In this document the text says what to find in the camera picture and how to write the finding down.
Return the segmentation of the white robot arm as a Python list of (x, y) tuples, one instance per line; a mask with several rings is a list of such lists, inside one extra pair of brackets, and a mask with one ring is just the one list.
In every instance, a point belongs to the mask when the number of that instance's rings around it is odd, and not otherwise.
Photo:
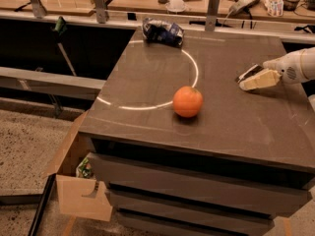
[(286, 55), (255, 64), (237, 77), (244, 91), (274, 87), (279, 83), (301, 84), (315, 80), (315, 47), (292, 51)]

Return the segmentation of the white rounded gripper body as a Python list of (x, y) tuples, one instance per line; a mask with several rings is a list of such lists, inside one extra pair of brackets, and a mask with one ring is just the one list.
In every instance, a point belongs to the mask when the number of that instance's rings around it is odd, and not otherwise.
[(277, 71), (286, 84), (310, 81), (310, 52), (293, 51), (285, 56), (265, 61), (263, 67)]

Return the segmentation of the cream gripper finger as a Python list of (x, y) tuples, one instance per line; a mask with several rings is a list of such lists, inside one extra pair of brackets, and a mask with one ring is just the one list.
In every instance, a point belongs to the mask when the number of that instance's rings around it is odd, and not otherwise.
[(256, 75), (239, 83), (242, 90), (262, 89), (275, 86), (281, 79), (281, 74), (275, 70), (263, 69)]
[(253, 65), (252, 67), (250, 67), (247, 71), (245, 71), (245, 72), (243, 73), (244, 78), (243, 78), (242, 81), (244, 81), (244, 80), (246, 80), (247, 78), (250, 78), (250, 77), (256, 75), (257, 73), (261, 72), (262, 70), (263, 70), (263, 67), (262, 67), (262, 66), (260, 66), (260, 65), (258, 65), (258, 64)]

